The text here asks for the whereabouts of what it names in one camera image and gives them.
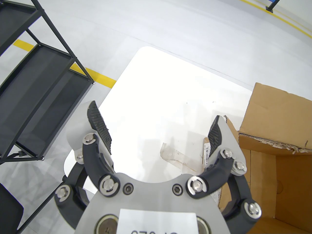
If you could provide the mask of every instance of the white tabletop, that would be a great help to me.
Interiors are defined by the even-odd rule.
[[[251,93],[165,52],[141,48],[99,107],[112,137],[115,171],[150,183],[179,176],[183,170],[161,158],[162,144],[200,163],[215,116],[227,115],[238,130]],[[74,164],[71,151],[66,175]],[[84,188],[97,191],[89,179]]]

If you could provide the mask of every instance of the white label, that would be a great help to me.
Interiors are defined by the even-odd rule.
[[[203,153],[203,159],[204,159],[203,164],[204,165],[208,164],[208,159],[209,159],[210,152],[211,152],[211,145],[210,145],[210,143],[205,143],[204,144],[204,153]],[[213,192],[210,195],[213,198],[213,200],[215,201],[215,203],[218,205],[219,204],[219,200],[220,200],[220,195],[221,195],[221,189]]]
[[[210,143],[205,143],[204,144],[204,154],[203,154],[203,159],[204,159],[203,164],[204,165],[208,164],[208,158],[210,155],[210,150],[211,150]]]
[[[198,234],[195,213],[120,209],[117,234]]]

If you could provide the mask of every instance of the textured black pad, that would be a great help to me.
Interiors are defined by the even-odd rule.
[[[217,147],[222,143],[221,130],[218,126],[219,117],[220,115],[217,115],[217,117],[215,117],[215,120],[212,123],[208,134],[209,142],[211,145],[210,154],[212,154],[217,149]]]
[[[106,125],[104,123],[104,120],[97,108],[97,104],[95,101],[92,101],[88,108],[88,120],[90,122],[91,127],[96,130],[104,142],[104,145],[107,147],[110,154],[110,145],[112,143],[112,138],[110,137],[110,134],[108,132],[108,129],[106,128]]]

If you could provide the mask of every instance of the cardboard box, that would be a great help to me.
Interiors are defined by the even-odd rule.
[[[237,132],[262,217],[249,233],[312,233],[312,101],[256,83]],[[231,200],[223,186],[220,209]]]

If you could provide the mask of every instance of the black metal shelf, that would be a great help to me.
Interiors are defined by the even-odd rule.
[[[72,70],[66,71],[19,136],[18,146],[34,157],[45,155],[54,137],[91,85],[87,77]]]
[[[36,7],[13,1],[0,3],[0,56],[41,16]]]
[[[0,87],[1,159],[73,63],[69,54],[38,44],[4,81]]]
[[[37,45],[0,86],[0,165],[43,160],[62,126],[94,80],[38,2],[0,0],[0,56],[26,31]],[[42,17],[68,52],[43,44],[29,30]],[[73,63],[85,75],[72,71]],[[16,145],[23,153],[10,151]]]

